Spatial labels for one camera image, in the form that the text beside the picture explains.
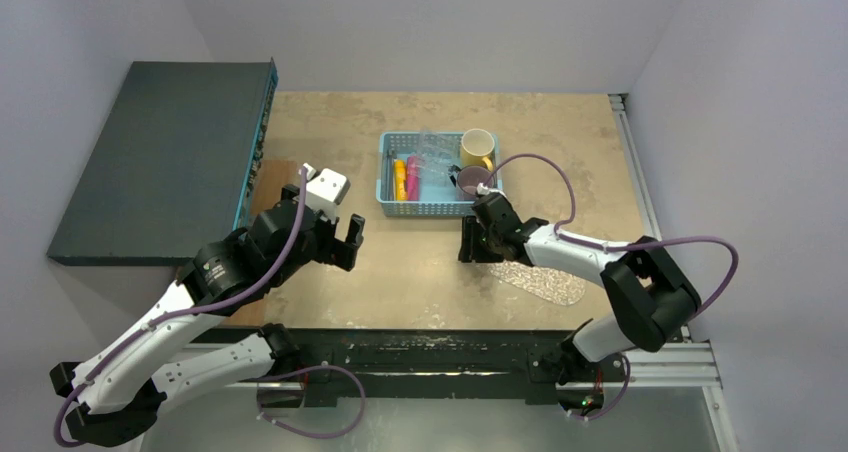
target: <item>transparent plastic wrap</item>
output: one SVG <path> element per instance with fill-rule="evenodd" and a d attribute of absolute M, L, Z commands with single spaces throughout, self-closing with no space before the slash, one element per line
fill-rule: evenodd
<path fill-rule="evenodd" d="M 450 168 L 459 163 L 459 147 L 453 137 L 421 129 L 415 148 L 416 167 L 411 175 L 421 184 L 445 186 L 450 183 Z"/>
<path fill-rule="evenodd" d="M 569 273 L 519 262 L 480 265 L 507 284 L 557 305 L 574 305 L 586 294 L 586 281 Z"/>

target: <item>blue plastic basket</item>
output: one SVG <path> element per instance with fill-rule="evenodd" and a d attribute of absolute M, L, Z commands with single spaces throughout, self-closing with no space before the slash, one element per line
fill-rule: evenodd
<path fill-rule="evenodd" d="M 462 140 L 463 132 L 439 132 L 440 138 L 449 138 L 456 142 L 457 154 L 459 151 L 459 143 Z M 500 163 L 500 145 L 498 137 L 492 134 L 495 138 L 495 164 Z M 472 201 L 456 200 L 456 190 L 451 183 L 445 185 L 433 184 L 427 181 L 421 183 L 421 196 L 417 202 L 388 200 L 385 194 L 389 189 L 383 191 L 383 177 L 385 177 L 386 167 L 391 167 L 387 163 L 386 150 L 393 149 L 397 153 L 398 159 L 406 160 L 410 155 L 414 154 L 418 147 L 419 133 L 418 132 L 383 132 L 380 136 L 380 148 L 378 149 L 377 161 L 377 201 L 383 207 L 383 213 L 387 217 L 463 217 L 471 214 Z M 497 187 L 503 189 L 503 181 L 499 176 L 495 176 Z"/>

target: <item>yellow mug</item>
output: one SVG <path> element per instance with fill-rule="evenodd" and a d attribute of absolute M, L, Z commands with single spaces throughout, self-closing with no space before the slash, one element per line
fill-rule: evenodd
<path fill-rule="evenodd" d="M 483 129 L 470 129 L 462 134 L 459 146 L 459 162 L 463 167 L 480 165 L 494 170 L 491 155 L 495 151 L 495 138 Z"/>

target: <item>tabletop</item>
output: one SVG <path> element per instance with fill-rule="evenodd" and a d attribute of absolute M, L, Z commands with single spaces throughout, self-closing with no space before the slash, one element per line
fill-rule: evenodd
<path fill-rule="evenodd" d="M 266 161 L 308 162 L 346 175 L 352 186 L 340 207 L 337 235 L 344 236 L 356 213 L 366 219 L 365 242 L 351 272 L 309 264 L 273 290 L 263 302 L 264 321 L 289 327 L 573 329 L 610 311 L 600 287 L 564 273 L 459 263 L 458 218 L 385 217 L 375 198 L 380 134 L 422 128 L 486 129 L 498 136 L 502 159 L 545 155 L 574 185 L 577 218 L 568 230 L 610 240 L 642 235 L 605 95 L 278 92 Z M 549 165 L 516 160 L 502 177 L 522 220 L 567 216 L 567 189 Z"/>

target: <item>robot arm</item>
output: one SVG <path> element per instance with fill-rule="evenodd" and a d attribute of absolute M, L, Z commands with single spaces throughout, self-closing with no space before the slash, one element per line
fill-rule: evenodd
<path fill-rule="evenodd" d="M 229 347 L 191 360 L 166 363 L 202 332 L 220 324 L 241 306 L 261 299 L 303 265 L 316 261 L 351 270 L 362 244 L 365 220 L 353 215 L 344 241 L 335 238 L 337 206 L 350 183 L 330 169 L 306 165 L 306 190 L 299 230 L 290 253 L 271 280 L 237 303 L 208 313 L 182 315 L 156 325 L 164 314 L 218 304 L 238 296 L 268 272 L 295 224 L 300 190 L 286 186 L 281 200 L 262 212 L 250 229 L 233 231 L 200 249 L 180 271 L 162 298 L 121 337 L 83 363 L 63 362 L 50 372 L 57 394 L 76 394 L 79 405 L 65 417 L 71 436 L 112 447 L 143 434 L 178 405 L 208 391 L 268 374 L 294 370 L 298 348 L 286 329 L 266 325 Z M 92 381 L 86 376 L 130 336 Z"/>
<path fill-rule="evenodd" d="M 522 222 L 505 195 L 486 192 L 472 205 L 474 216 L 463 221 L 460 261 L 517 261 L 562 270 L 606 290 L 613 314 L 566 339 L 563 350 L 572 360 L 594 363 L 634 347 L 656 352 L 700 307 L 697 291 L 664 249 L 612 252 L 607 249 L 627 243 L 566 232 L 560 234 L 572 240 L 562 240 L 547 221 Z"/>

